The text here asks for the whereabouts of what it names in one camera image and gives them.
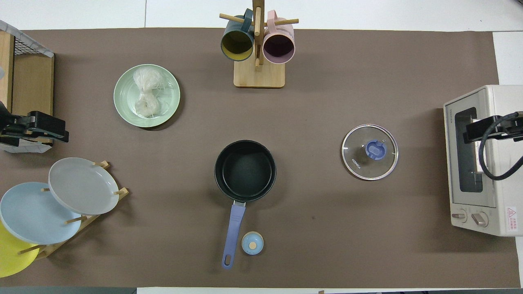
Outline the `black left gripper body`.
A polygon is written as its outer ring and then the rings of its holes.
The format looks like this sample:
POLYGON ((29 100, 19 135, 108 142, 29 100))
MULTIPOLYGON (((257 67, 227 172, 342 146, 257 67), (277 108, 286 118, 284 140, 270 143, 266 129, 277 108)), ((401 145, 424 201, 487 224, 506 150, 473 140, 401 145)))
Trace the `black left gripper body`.
POLYGON ((31 111, 28 113, 29 122, 27 131, 30 131, 29 137, 39 137, 48 134, 54 137, 55 134, 65 132, 65 121, 40 111, 31 111))

